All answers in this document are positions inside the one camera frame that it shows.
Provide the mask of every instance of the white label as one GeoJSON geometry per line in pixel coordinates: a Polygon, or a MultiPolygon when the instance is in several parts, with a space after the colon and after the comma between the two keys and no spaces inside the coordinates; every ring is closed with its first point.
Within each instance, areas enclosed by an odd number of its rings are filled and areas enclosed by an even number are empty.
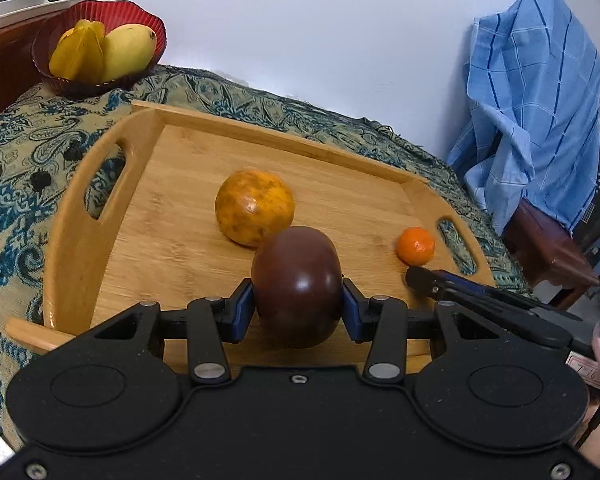
{"type": "Polygon", "coordinates": [[[578,375],[582,377],[589,386],[593,386],[600,390],[600,370],[598,369],[598,362],[584,355],[571,352],[567,357],[567,366],[577,371],[578,375]]]}

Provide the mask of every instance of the red glass fruit bowl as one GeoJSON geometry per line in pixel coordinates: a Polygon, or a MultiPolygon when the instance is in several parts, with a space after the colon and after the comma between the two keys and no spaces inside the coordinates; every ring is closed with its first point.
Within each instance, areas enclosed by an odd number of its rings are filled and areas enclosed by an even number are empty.
{"type": "Polygon", "coordinates": [[[38,34],[31,45],[33,63],[40,72],[42,79],[57,94],[71,98],[85,98],[101,95],[112,88],[129,89],[138,80],[148,75],[151,69],[158,63],[164,49],[167,47],[167,32],[160,18],[149,14],[133,2],[119,0],[115,2],[100,2],[97,0],[85,0],[70,7],[57,16],[46,20],[40,27],[38,34]],[[154,57],[148,67],[135,74],[127,75],[97,85],[90,85],[80,81],[69,81],[61,77],[54,77],[49,72],[49,59],[53,53],[60,36],[72,28],[78,20],[90,20],[91,22],[104,23],[105,34],[120,25],[127,23],[140,23],[151,27],[156,35],[154,57]]]}

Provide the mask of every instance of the orange fruit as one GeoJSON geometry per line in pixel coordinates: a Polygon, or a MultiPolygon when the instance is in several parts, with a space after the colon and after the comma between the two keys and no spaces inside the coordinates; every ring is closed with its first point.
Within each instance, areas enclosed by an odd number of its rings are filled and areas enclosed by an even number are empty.
{"type": "Polygon", "coordinates": [[[218,227],[227,238],[247,247],[257,247],[267,235],[289,227],[295,211],[291,190],[267,171],[236,171],[216,196],[218,227]]]}
{"type": "Polygon", "coordinates": [[[433,258],[436,240],[422,227],[405,229],[395,245],[395,253],[408,266],[420,266],[433,258]]]}

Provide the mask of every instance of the checkered towel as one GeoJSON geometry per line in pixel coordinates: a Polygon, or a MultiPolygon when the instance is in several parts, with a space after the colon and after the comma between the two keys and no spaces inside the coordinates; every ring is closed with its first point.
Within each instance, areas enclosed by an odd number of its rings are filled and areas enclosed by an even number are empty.
{"type": "Polygon", "coordinates": [[[573,229],[600,155],[600,56],[564,0],[518,0],[476,20],[471,121],[447,162],[500,234],[521,197],[573,229]]]}

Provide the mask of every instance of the bowl of fruit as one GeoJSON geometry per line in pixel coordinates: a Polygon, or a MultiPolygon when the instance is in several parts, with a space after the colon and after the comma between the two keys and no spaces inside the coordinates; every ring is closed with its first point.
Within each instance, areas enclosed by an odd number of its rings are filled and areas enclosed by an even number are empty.
{"type": "Polygon", "coordinates": [[[131,88],[167,47],[160,18],[133,2],[87,0],[46,20],[31,47],[49,86],[72,98],[131,88]]]}

